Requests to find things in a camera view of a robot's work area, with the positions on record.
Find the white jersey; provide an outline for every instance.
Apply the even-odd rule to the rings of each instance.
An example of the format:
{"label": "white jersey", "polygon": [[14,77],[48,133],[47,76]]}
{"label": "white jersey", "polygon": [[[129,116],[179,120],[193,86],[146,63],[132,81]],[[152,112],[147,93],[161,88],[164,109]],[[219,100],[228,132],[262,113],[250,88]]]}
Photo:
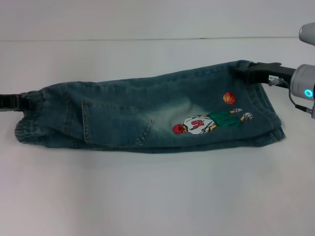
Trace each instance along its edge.
{"label": "white jersey", "polygon": [[209,132],[210,127],[216,124],[210,117],[196,115],[184,120],[184,125],[191,134],[204,134]]}

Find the embroidered patch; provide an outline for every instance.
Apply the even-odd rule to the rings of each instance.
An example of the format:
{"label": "embroidered patch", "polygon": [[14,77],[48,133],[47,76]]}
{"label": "embroidered patch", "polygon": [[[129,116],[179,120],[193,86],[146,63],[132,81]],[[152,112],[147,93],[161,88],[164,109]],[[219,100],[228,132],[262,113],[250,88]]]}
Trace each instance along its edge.
{"label": "embroidered patch", "polygon": [[223,101],[227,104],[233,104],[236,101],[236,97],[234,94],[232,94],[231,92],[226,92],[223,95]]}
{"label": "embroidered patch", "polygon": [[246,112],[241,118],[234,116],[243,109],[235,108],[231,111],[211,112],[207,115],[195,115],[184,120],[183,124],[173,126],[173,132],[176,134],[191,133],[205,134],[213,131],[216,127],[238,126],[242,122],[252,119],[252,114]]}

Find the blue denim jeans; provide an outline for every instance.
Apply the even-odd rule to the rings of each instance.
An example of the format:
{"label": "blue denim jeans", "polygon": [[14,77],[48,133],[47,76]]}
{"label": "blue denim jeans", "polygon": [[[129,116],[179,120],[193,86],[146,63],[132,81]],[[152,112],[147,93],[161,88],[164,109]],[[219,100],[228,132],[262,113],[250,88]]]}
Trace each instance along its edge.
{"label": "blue denim jeans", "polygon": [[284,138],[281,121],[261,84],[228,72],[250,63],[23,93],[35,110],[24,111],[15,135],[48,148],[148,153],[265,146]]}

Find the back pocket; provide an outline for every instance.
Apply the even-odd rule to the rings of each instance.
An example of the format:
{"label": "back pocket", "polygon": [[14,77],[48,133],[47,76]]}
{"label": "back pocket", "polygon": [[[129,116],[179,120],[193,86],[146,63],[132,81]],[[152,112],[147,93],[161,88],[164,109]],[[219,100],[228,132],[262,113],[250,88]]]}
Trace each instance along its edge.
{"label": "back pocket", "polygon": [[84,139],[104,147],[143,145],[153,121],[134,107],[82,102]]}

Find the red basketball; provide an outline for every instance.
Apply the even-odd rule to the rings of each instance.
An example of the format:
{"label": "red basketball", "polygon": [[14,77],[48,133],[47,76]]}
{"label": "red basketball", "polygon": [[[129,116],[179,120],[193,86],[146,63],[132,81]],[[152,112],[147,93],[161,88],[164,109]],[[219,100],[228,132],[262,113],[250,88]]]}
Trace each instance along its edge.
{"label": "red basketball", "polygon": [[236,97],[231,92],[226,92],[223,96],[223,101],[227,104],[233,104],[236,100]]}

